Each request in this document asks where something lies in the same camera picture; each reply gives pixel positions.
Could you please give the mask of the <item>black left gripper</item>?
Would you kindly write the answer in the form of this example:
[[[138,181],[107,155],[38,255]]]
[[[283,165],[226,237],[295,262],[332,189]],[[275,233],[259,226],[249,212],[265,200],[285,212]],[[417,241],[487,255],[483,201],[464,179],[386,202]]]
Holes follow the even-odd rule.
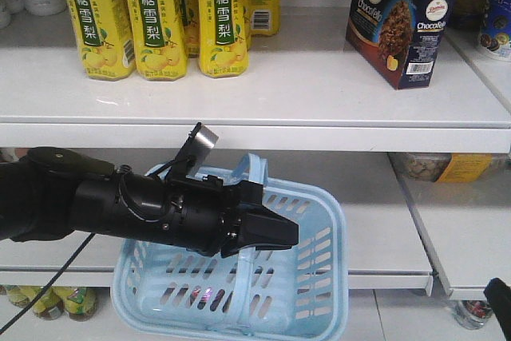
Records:
[[[263,207],[259,183],[167,177],[164,190],[161,244],[226,258],[244,248],[292,248],[299,242],[297,223]]]

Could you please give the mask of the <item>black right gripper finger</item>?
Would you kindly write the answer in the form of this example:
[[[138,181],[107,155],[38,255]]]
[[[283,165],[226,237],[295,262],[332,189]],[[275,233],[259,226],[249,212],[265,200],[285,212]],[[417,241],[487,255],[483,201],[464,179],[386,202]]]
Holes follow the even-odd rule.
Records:
[[[497,317],[505,339],[510,341],[510,286],[499,278],[493,278],[488,282],[483,293]]]

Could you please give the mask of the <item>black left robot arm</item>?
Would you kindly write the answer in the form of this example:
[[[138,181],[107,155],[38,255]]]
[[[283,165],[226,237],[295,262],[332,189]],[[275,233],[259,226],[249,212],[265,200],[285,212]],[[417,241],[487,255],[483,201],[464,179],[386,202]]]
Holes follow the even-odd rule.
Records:
[[[261,184],[190,177],[179,155],[147,176],[68,149],[37,147],[1,166],[1,237],[60,240],[82,231],[229,257],[288,250],[299,227],[262,203]]]

